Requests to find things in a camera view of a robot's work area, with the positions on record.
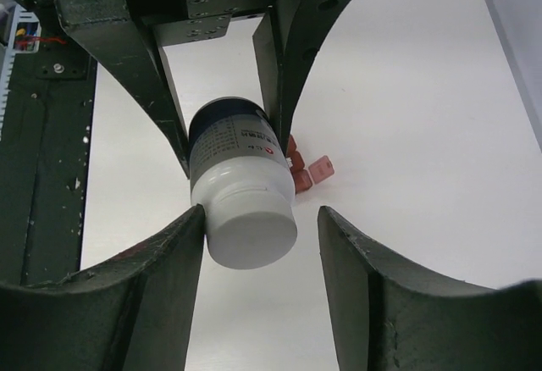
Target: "bottle cap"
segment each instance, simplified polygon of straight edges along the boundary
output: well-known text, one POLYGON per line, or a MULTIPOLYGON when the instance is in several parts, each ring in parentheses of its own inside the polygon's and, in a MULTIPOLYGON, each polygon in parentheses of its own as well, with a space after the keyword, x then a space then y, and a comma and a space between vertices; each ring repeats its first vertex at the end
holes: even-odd
POLYGON ((274 263, 296 238, 290 204, 275 191, 236 191, 208 207, 209 253, 225 267, 256 269, 274 263))

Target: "bolt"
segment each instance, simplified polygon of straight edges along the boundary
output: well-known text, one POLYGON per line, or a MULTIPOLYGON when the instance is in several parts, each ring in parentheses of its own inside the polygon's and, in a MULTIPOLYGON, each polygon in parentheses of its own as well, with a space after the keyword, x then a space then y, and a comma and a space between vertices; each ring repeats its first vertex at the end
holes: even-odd
POLYGON ((54 64, 53 69, 54 69, 54 73, 63 73, 64 72, 64 66, 62 64, 54 64))

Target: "gray wall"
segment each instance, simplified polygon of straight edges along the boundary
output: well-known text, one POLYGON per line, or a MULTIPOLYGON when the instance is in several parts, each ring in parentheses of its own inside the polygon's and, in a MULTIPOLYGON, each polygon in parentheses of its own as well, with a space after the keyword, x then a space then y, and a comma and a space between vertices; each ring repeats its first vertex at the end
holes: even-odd
POLYGON ((486 0, 542 148, 542 0, 486 0))

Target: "white table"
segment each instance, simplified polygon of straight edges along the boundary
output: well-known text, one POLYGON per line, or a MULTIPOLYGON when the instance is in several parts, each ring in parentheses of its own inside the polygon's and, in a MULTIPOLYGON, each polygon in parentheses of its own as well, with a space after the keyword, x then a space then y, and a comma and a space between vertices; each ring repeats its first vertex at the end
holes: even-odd
MULTIPOLYGON (((187 121, 215 97, 261 102, 256 25, 169 48, 187 121)), ((293 133, 306 162, 328 154, 336 175, 297 198, 299 239, 278 263, 237 272, 206 253, 186 370, 337 369, 318 254, 324 204, 459 280, 542 278, 542 154, 484 0, 354 0, 317 57, 293 133)), ((86 267, 190 206, 166 140, 103 69, 88 195, 86 267)))

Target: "glue bottle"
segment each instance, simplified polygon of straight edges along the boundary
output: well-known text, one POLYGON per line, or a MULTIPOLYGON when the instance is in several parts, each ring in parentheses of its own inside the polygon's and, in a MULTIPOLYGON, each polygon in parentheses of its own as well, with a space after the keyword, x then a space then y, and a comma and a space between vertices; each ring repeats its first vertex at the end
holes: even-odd
POLYGON ((223 97, 200 109, 190 126, 189 167, 191 202, 205 208, 214 261, 255 269, 294 246, 294 181, 258 105, 223 97))

